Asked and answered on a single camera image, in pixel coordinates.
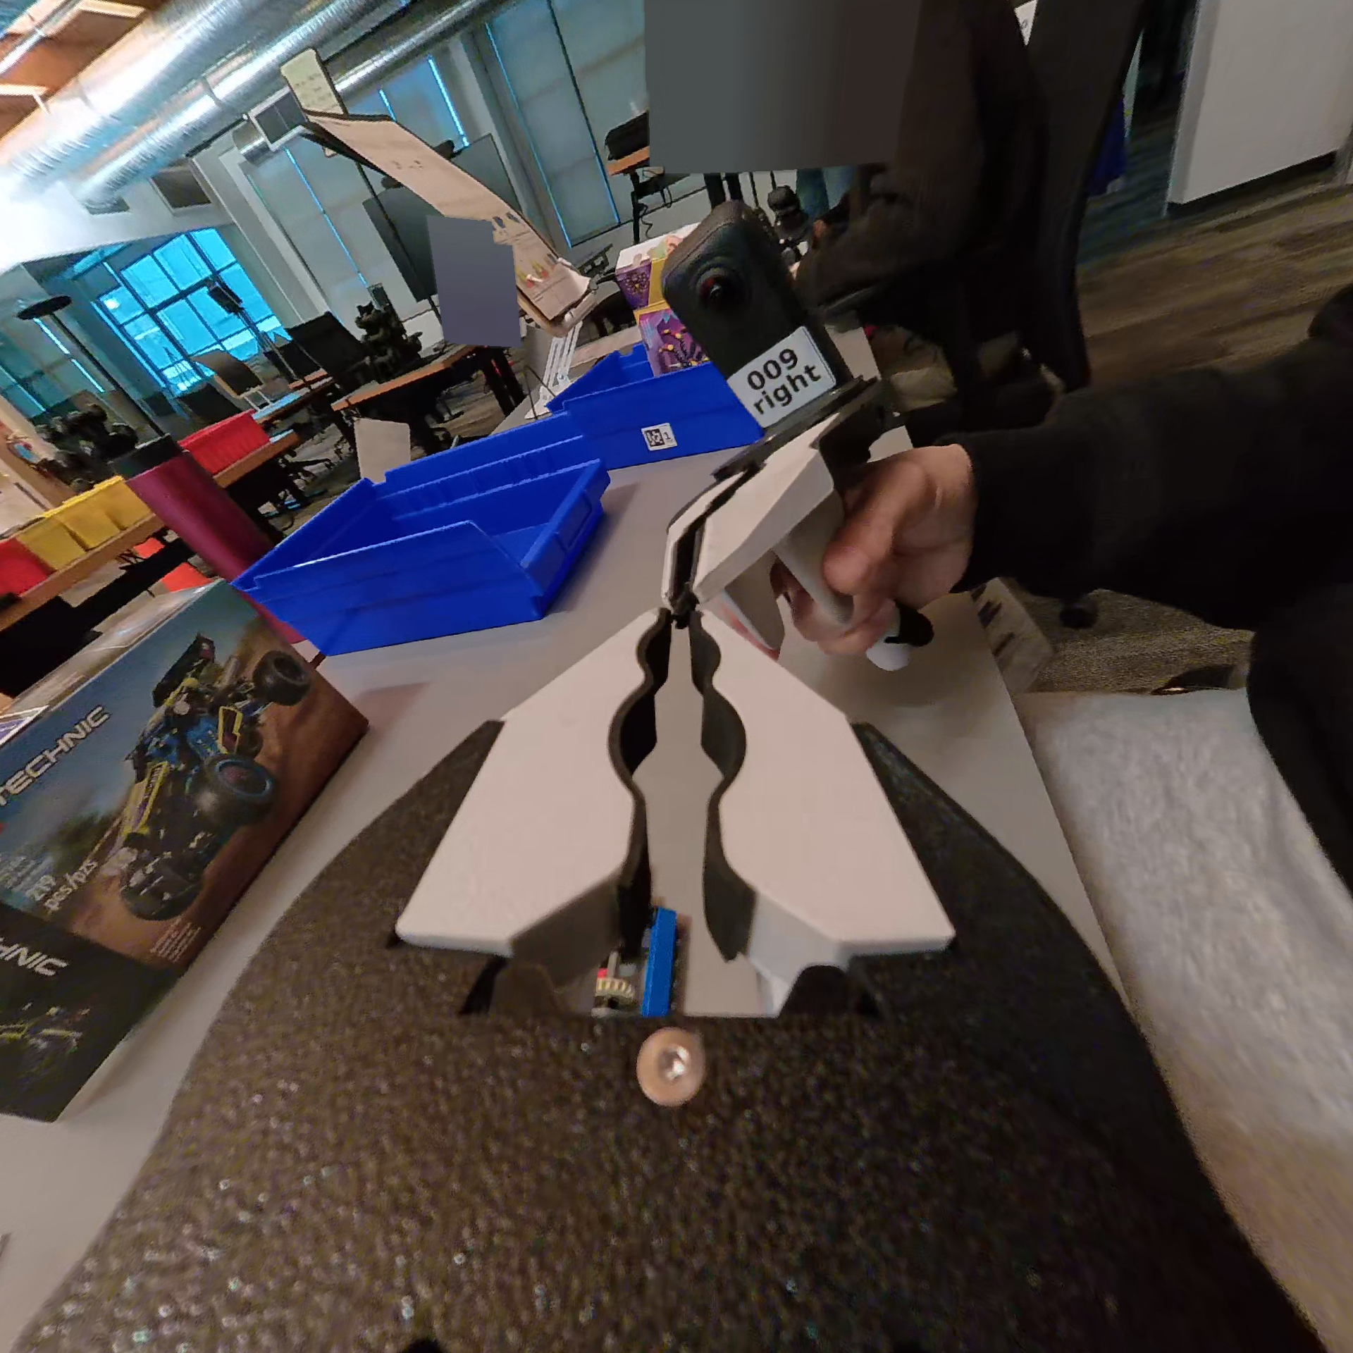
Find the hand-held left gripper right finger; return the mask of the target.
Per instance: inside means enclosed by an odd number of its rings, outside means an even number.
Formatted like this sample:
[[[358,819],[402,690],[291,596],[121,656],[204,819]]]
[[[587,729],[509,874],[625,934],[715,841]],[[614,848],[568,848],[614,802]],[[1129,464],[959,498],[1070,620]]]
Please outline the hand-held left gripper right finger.
[[[708,802],[702,906],[722,959],[748,959],[762,1015],[804,972],[877,955],[945,955],[955,921],[883,791],[888,740],[729,623],[690,623]]]

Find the toy car set box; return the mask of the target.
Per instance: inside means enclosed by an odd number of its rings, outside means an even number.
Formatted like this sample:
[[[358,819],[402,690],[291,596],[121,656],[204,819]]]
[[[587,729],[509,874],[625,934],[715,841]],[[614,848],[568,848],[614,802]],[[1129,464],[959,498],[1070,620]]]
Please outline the toy car set box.
[[[150,596],[5,708],[5,1116],[71,1112],[360,740],[233,583]]]

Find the white poster stand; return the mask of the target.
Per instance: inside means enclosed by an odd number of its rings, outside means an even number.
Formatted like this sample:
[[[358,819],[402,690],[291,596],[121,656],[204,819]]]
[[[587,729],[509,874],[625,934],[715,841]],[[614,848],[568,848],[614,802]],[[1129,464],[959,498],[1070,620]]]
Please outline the white poster stand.
[[[577,332],[583,324],[573,324],[568,332],[552,332],[537,324],[522,326],[530,422],[552,416],[552,401],[573,386]]]

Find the silver ventilation duct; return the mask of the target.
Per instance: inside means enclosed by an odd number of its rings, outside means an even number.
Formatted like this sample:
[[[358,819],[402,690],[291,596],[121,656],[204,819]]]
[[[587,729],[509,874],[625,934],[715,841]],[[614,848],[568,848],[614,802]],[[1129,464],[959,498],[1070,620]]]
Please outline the silver ventilation duct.
[[[218,139],[268,92],[280,67],[321,51],[337,72],[337,92],[360,92],[393,67],[439,48],[441,39],[491,21],[494,0],[308,0],[308,4],[163,4],[73,81],[63,81],[43,112],[26,112],[0,139],[5,201],[32,201],[54,185],[97,208],[129,185]]]

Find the white card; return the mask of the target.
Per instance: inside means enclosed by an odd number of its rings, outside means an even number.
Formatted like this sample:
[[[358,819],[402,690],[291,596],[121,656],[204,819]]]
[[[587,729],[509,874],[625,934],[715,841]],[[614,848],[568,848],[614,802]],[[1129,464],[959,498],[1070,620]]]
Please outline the white card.
[[[393,467],[415,456],[415,435],[402,422],[358,422],[352,435],[365,484],[380,484]]]

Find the instruction poster on cardboard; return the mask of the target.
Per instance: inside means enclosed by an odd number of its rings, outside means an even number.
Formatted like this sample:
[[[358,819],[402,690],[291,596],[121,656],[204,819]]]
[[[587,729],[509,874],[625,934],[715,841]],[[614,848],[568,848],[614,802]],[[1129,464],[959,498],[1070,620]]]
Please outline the instruction poster on cardboard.
[[[591,306],[591,278],[544,229],[380,112],[345,112],[315,48],[280,67],[299,104],[299,131],[358,168],[370,168],[428,207],[429,296],[450,343],[517,343],[517,315],[544,332],[573,332]]]

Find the person's right hand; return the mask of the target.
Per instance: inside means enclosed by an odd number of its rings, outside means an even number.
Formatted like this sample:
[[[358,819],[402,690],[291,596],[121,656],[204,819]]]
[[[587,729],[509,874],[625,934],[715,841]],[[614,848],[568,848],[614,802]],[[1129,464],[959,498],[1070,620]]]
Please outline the person's right hand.
[[[846,519],[821,558],[823,585],[853,603],[853,620],[831,620],[780,558],[771,583],[821,653],[868,653],[888,636],[900,610],[927,610],[959,585],[969,537],[969,453],[959,444],[904,447],[846,492]]]

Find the wooden office desk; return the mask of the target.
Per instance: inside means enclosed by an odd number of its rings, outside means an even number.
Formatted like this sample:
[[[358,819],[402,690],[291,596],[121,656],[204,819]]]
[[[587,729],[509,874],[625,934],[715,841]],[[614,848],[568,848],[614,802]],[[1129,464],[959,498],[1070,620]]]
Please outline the wooden office desk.
[[[254,409],[257,422],[326,403],[337,422],[393,422],[409,428],[415,453],[441,453],[449,435],[429,428],[449,386],[480,377],[501,416],[510,416],[530,386],[510,373],[510,357],[501,343],[450,343],[429,357],[415,373],[398,373],[389,385],[360,385],[358,395],[337,395],[326,373],[315,373],[308,385],[291,385],[280,401]]]

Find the purple printed box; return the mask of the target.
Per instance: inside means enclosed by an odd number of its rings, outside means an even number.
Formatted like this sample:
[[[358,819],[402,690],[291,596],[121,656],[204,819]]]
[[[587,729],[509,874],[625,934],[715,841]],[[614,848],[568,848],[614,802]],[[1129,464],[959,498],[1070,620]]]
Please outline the purple printed box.
[[[662,296],[670,256],[690,229],[696,228],[662,229],[654,242],[633,242],[614,263],[614,285],[619,285],[625,306],[638,315],[654,377],[670,377],[670,373],[708,360],[708,349],[690,338],[690,326],[674,320],[674,306]]]

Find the blue plastic bin with tag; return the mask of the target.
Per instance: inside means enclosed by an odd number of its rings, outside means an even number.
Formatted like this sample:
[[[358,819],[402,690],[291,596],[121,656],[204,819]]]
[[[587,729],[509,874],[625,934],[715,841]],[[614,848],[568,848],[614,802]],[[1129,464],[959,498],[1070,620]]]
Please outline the blue plastic bin with tag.
[[[754,447],[762,428],[713,360],[654,373],[644,349],[611,349],[552,401],[605,467]]]

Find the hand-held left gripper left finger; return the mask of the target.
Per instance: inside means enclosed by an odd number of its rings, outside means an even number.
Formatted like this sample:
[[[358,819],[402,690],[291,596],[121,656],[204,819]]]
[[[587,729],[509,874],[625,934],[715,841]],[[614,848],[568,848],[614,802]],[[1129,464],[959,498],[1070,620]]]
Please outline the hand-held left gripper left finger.
[[[644,799],[670,610],[638,612],[544,690],[491,721],[398,941],[494,959],[638,955],[654,921]]]

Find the person's body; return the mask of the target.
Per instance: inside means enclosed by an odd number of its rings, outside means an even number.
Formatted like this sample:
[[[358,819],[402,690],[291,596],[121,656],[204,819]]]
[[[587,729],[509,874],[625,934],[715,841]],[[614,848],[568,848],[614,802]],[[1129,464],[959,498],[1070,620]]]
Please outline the person's body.
[[[1330,874],[1353,886],[1353,583],[1325,583],[1259,620],[1246,697]]]

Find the small lego assembly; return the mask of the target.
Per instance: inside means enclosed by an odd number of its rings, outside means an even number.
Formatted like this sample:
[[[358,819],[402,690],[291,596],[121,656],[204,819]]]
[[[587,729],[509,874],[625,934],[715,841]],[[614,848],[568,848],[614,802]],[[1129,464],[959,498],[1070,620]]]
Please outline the small lego assembly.
[[[683,975],[683,915],[654,906],[638,955],[605,955],[591,972],[591,1016],[670,1016],[680,1007]]]

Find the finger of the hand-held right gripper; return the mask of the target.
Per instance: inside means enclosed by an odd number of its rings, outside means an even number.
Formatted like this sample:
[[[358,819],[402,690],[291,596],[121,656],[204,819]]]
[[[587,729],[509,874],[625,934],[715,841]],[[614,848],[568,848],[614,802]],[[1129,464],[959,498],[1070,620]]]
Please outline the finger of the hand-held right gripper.
[[[662,537],[662,610],[670,591],[690,585],[702,603],[713,596],[715,567],[736,550],[736,473],[713,481],[670,519]]]
[[[837,481],[821,447],[808,444],[777,447],[754,473],[734,484],[722,505],[702,519],[702,542],[690,571],[696,603],[713,603],[831,498]]]

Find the dark red tumbler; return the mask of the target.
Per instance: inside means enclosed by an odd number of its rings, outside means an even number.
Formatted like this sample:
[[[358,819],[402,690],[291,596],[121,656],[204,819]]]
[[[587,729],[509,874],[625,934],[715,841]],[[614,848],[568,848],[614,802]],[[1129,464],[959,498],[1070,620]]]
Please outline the dark red tumbler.
[[[268,534],[174,444],[140,444],[114,473],[222,579],[236,583],[277,542]]]

